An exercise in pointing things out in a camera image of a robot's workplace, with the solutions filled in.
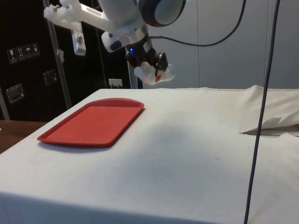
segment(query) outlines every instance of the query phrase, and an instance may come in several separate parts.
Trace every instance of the wooden surface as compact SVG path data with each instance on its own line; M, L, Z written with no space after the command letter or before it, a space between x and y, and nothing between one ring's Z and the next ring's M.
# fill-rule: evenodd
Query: wooden surface
M45 124L44 122L0 120L0 154Z

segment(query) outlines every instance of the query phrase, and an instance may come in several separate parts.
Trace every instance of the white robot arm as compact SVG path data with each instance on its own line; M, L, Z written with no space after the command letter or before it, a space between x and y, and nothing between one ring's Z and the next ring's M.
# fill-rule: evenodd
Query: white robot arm
M108 52L126 47L126 59L134 68L147 63L155 70L166 71L165 53L152 47L147 24L164 27L181 15L186 0L98 0L100 8L93 9L79 0L60 0L60 6L50 5L44 17L54 24L70 29L74 51L85 55L85 41L81 22L102 29L102 40Z

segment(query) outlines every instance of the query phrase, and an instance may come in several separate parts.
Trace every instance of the white table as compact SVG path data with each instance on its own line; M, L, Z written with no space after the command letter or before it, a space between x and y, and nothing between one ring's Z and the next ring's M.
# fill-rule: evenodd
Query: white table
M0 223L243 223L255 137L239 134L239 119L256 88L92 94L0 155ZM146 109L113 147L36 140L86 103L114 97ZM262 137L249 219L297 224L298 209L299 140Z

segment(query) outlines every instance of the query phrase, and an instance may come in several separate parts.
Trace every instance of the black cable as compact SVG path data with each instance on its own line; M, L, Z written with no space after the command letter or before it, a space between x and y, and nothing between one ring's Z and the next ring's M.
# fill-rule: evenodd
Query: black cable
M217 44L222 43L225 40L227 40L240 26L240 23L242 21L243 15L244 15L246 1L247 0L243 0L243 5L242 5L240 17L239 17L239 20L238 20L237 25L235 26L235 28L226 37L224 37L223 39L221 39L221 40L219 40L215 43L211 43L211 44L187 43L187 42L184 42L184 41L179 41L179 40L176 40L176 39L173 39L173 38L170 38L170 37L166 37L166 36L162 36L162 35L161 36L150 36L149 38L150 39L165 39L165 40L173 41L173 42L176 42L176 43L181 43L181 44L184 44L184 45L194 46L194 47L211 47L211 46L217 45Z
M249 216L252 184L253 184L254 172L255 172L255 169L256 169L257 150L258 150L258 144L259 144L261 131L262 131L263 114L264 114L265 106L266 106L267 90L268 90L268 84L269 84L271 67L272 67L272 59L273 59L273 51L274 51L274 42L275 42L276 24L277 24L277 18L278 18L279 4L280 4L280 0L277 0L276 6L275 6L273 28L272 28L269 62L268 62L268 68L267 68L267 73L266 73L264 89L263 89L263 100L262 100L261 114L260 114L260 118L259 118L259 122L258 122L258 128L257 128L257 134L256 134L256 144L255 144L254 152L253 152L253 159L252 159L252 167L251 167L249 187L248 187L248 195L247 195L247 204L246 204L244 224L247 224L248 216Z

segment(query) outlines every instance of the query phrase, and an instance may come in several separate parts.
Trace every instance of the red tray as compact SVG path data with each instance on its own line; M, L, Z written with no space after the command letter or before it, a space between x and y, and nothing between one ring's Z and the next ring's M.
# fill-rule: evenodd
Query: red tray
M79 146L111 146L140 115L143 108L143 103L124 98L90 102L37 140Z

